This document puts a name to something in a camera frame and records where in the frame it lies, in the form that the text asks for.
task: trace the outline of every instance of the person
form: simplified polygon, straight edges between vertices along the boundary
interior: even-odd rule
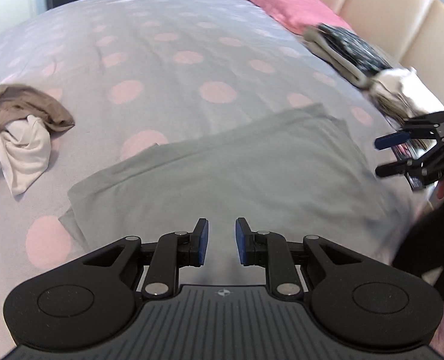
[[[438,183],[437,197],[444,198],[444,180]],[[419,277],[442,267],[434,288],[444,300],[444,204],[415,223],[399,247],[392,266]]]

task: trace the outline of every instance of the headboard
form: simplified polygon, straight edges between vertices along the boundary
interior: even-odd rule
[[[439,0],[321,0],[364,40],[414,67],[444,104],[444,4]]]

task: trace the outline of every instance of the pink pillow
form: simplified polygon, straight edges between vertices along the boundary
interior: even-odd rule
[[[249,0],[289,31],[302,35],[307,26],[320,23],[351,27],[320,0]]]

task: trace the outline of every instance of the metal screw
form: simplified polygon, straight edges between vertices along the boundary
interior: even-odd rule
[[[300,287],[293,283],[284,283],[277,286],[277,292],[282,295],[295,295],[300,292]]]
[[[169,290],[169,286],[163,283],[150,283],[145,286],[145,291],[151,295],[163,295]]]

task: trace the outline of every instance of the polka dot bed sheet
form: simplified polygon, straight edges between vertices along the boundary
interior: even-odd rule
[[[49,168],[26,193],[12,197],[0,172],[0,358],[14,345],[2,315],[10,290],[83,253],[57,218],[89,175],[153,144],[312,103],[347,122],[368,171],[394,159],[373,148],[391,132],[378,111],[246,0],[82,0],[50,10],[0,35],[0,83],[43,90],[76,121],[52,137]],[[410,222],[425,196],[401,178],[380,182]],[[407,225],[374,257],[388,261]]]

